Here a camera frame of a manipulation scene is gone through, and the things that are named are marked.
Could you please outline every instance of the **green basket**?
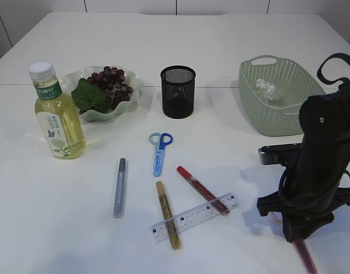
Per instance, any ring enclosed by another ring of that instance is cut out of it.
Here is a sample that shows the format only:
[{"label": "green basket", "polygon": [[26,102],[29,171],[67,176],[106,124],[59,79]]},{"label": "green basket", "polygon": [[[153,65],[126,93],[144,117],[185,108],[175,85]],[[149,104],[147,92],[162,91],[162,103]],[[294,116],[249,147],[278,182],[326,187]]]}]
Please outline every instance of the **green basket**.
[{"label": "green basket", "polygon": [[[258,59],[273,59],[267,65],[255,65]],[[256,81],[264,79],[276,86],[280,100],[266,104],[257,92]],[[251,123],[263,135],[287,136],[303,133],[299,109],[311,95],[325,92],[317,81],[299,64],[289,59],[262,55],[245,61],[239,68],[239,94]]]}]

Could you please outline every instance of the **bottle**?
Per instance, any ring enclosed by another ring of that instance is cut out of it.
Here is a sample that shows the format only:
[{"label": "bottle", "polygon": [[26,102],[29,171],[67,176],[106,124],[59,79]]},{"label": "bottle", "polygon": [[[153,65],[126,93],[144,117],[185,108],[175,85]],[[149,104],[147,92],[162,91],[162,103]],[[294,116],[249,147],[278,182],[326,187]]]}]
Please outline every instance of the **bottle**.
[{"label": "bottle", "polygon": [[35,113],[54,157],[79,157],[86,142],[78,112],[72,98],[62,93],[53,65],[34,63],[29,67],[29,74],[38,95]]}]

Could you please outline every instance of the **gold glitter pen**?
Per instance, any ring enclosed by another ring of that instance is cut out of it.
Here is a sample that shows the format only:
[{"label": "gold glitter pen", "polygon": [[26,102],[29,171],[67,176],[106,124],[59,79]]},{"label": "gold glitter pen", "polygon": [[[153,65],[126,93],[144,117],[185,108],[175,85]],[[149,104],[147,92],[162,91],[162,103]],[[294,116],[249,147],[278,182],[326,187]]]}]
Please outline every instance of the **gold glitter pen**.
[{"label": "gold glitter pen", "polygon": [[[162,185],[162,181],[158,181],[156,183],[156,188],[157,188],[158,198],[160,200],[164,219],[165,220],[170,219],[172,217],[171,211],[170,211],[170,205],[168,202],[168,198],[166,197],[166,193],[164,190],[164,186]],[[166,228],[170,236],[171,247],[173,248],[173,250],[180,249],[180,240],[176,232],[174,221],[168,221],[166,223]]]}]

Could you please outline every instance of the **white bottle cap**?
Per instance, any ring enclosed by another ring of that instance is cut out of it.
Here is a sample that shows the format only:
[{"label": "white bottle cap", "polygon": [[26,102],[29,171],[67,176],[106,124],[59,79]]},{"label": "white bottle cap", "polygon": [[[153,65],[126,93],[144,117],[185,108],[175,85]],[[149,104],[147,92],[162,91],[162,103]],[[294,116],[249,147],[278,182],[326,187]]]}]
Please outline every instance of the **white bottle cap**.
[{"label": "white bottle cap", "polygon": [[55,69],[50,62],[36,62],[29,66],[29,75],[33,81],[45,82],[56,76]]}]

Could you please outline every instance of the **red pen cap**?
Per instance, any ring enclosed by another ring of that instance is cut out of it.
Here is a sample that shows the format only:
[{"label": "red pen cap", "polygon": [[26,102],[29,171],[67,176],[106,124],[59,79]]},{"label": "red pen cap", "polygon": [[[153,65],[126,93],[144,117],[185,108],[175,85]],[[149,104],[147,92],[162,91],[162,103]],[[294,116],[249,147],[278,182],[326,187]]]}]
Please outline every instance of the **red pen cap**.
[{"label": "red pen cap", "polygon": [[188,173],[182,166],[178,166],[176,170],[180,173],[181,176],[184,177],[185,180],[188,180],[190,177],[192,177],[192,175]]}]

